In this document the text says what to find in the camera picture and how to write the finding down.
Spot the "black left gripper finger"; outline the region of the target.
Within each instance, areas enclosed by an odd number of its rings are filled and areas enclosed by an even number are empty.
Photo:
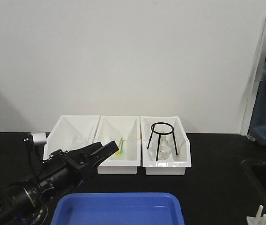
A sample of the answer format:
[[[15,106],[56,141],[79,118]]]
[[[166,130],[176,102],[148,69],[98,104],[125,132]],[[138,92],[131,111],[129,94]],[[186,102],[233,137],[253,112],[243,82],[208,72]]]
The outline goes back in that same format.
[[[98,151],[102,146],[101,142],[96,142],[79,149],[71,150],[65,153],[65,159],[100,159],[101,157]]]
[[[110,141],[99,149],[98,153],[101,157],[100,159],[85,159],[83,165],[90,170],[96,170],[102,162],[112,156],[117,150],[118,146],[116,142]]]

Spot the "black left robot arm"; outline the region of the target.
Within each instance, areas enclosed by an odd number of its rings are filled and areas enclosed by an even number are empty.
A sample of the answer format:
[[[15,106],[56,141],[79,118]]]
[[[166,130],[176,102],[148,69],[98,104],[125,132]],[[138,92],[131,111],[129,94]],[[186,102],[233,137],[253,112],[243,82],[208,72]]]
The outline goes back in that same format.
[[[117,151],[111,141],[52,152],[39,172],[0,190],[0,225],[40,224],[38,215],[47,214],[48,202],[96,175],[98,166]]]

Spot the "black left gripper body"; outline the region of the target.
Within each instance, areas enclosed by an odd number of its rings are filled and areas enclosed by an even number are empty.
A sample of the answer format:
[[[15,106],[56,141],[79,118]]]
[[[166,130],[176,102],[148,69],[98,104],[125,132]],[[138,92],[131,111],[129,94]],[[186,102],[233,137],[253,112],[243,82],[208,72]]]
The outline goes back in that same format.
[[[39,193],[58,195],[81,185],[97,173],[97,150],[57,150],[38,174]]]

